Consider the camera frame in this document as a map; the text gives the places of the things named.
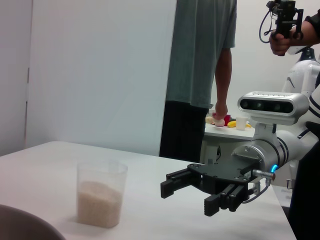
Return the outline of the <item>hand of teal-shirt person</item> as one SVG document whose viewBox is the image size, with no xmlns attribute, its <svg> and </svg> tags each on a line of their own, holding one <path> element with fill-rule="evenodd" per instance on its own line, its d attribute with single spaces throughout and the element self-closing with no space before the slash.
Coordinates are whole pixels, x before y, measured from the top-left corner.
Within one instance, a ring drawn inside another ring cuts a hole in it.
<svg viewBox="0 0 320 240">
<path fill-rule="evenodd" d="M 217 121 L 223 120 L 228 113 L 228 107 L 225 101 L 217 101 L 215 105 L 215 116 Z"/>
</svg>

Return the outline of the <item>hand of black-sleeved person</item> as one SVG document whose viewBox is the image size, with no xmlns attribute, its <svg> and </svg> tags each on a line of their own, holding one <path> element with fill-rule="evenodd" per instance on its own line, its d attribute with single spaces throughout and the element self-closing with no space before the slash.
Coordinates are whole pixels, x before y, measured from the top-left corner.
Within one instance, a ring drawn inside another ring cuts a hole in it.
<svg viewBox="0 0 320 240">
<path fill-rule="evenodd" d="M 274 55 L 283 57 L 291 46 L 291 39 L 273 32 L 269 37 L 269 44 Z"/>
</svg>

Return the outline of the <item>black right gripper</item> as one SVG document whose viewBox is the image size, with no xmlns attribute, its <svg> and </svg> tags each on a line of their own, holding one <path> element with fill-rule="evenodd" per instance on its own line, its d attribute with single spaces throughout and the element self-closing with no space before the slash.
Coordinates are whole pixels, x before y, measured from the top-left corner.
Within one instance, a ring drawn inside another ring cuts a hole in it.
<svg viewBox="0 0 320 240">
<path fill-rule="evenodd" d="M 254 176 L 245 176 L 258 169 L 257 162 L 226 161 L 213 164 L 189 164 L 187 168 L 168 173 L 160 184 L 160 196 L 166 199 L 182 188 L 193 186 L 210 194 L 204 200 L 204 215 L 211 217 L 220 209 L 235 212 L 249 199 L 248 183 Z"/>
</svg>

